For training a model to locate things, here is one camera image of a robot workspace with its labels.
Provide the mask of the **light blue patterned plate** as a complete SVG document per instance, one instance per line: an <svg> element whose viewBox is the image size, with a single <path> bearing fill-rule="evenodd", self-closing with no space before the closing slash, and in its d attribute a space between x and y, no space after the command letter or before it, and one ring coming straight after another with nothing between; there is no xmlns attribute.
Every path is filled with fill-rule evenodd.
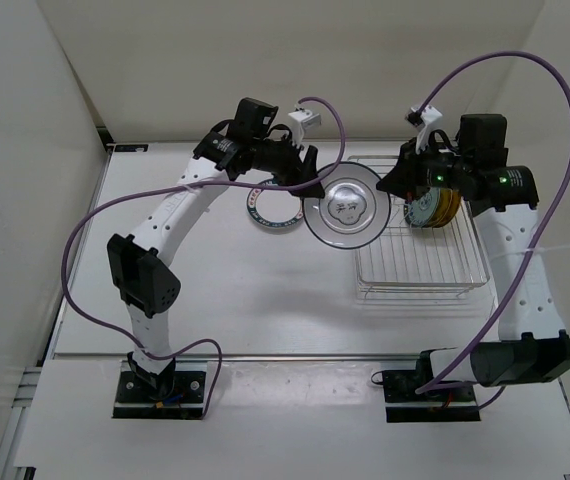
<svg viewBox="0 0 570 480"><path fill-rule="evenodd" d="M436 220L436 212L441 201L441 190L429 189L419 199L407 200L403 205L405 222L412 228L430 228Z"/></svg>

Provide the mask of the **dark blue rim plate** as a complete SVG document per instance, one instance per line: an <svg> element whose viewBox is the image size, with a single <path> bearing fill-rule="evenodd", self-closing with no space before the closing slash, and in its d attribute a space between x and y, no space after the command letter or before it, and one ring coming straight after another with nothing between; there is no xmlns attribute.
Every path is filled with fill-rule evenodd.
<svg viewBox="0 0 570 480"><path fill-rule="evenodd" d="M275 221L283 221L294 216L303 218L302 200L288 192L266 189L266 186L276 186L274 178L268 178L258 183L259 188L249 191L246 197L246 211Z"/></svg>

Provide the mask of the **orange sunburst white plate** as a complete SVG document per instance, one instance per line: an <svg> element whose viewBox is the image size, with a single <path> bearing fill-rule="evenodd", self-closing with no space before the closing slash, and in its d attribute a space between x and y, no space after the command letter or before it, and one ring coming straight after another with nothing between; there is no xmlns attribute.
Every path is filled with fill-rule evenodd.
<svg viewBox="0 0 570 480"><path fill-rule="evenodd" d="M293 232L303 224L302 217L292 217L283 221L269 220L256 212L249 213L249 219L265 233L273 235L284 235Z"/></svg>

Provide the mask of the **white plate teal line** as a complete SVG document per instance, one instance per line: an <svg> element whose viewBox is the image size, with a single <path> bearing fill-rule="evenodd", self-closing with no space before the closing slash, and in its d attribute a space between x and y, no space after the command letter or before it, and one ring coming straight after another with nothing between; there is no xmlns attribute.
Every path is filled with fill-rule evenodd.
<svg viewBox="0 0 570 480"><path fill-rule="evenodd" d="M355 162L325 166L320 175L325 196L302 202L303 218L312 235L340 250L359 249L380 237L392 212L389 195L376 188L380 176Z"/></svg>

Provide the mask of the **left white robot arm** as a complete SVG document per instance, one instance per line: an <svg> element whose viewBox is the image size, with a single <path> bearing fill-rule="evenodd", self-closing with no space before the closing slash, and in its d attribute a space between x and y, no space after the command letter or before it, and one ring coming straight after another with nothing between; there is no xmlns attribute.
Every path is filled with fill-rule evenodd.
<svg viewBox="0 0 570 480"><path fill-rule="evenodd" d="M168 311L181 283L170 269L189 231L230 181L255 169L272 174L279 186L296 186L297 196L320 198L315 147L303 148L307 130L320 116L297 107L287 125L274 122L278 109L244 98L231 120L216 124L198 143L178 184L127 236L107 244L111 277L129 313L139 344L128 364L140 388L153 400L171 395L175 361L170 356Z"/></svg>

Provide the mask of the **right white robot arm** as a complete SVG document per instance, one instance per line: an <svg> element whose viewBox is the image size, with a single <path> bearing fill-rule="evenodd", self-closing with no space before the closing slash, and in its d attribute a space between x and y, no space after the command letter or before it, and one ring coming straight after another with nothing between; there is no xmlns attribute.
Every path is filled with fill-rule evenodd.
<svg viewBox="0 0 570 480"><path fill-rule="evenodd" d="M435 400L462 385L548 383L570 370L570 335L556 310L536 246L551 216L538 214L531 170L508 165L507 120L466 114L454 141L425 114L407 116L418 134L405 142L378 190L412 203L443 189L459 194L490 255L498 305L465 347L424 351L416 394Z"/></svg>

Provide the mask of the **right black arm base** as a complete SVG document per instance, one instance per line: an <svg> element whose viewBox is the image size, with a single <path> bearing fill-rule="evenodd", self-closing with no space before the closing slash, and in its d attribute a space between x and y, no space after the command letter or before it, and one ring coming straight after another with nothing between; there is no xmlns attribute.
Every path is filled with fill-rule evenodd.
<svg viewBox="0 0 570 480"><path fill-rule="evenodd" d="M481 420L472 387L455 387L417 394L419 376L412 370L379 370L370 381L383 388L386 422L462 423Z"/></svg>

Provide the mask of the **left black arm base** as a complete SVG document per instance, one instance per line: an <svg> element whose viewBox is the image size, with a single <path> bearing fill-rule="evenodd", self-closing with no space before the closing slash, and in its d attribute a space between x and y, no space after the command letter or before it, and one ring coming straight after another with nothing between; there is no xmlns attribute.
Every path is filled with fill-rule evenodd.
<svg viewBox="0 0 570 480"><path fill-rule="evenodd" d="M205 406L206 362L178 362L173 380L157 393L121 362L112 418L128 420L200 420Z"/></svg>

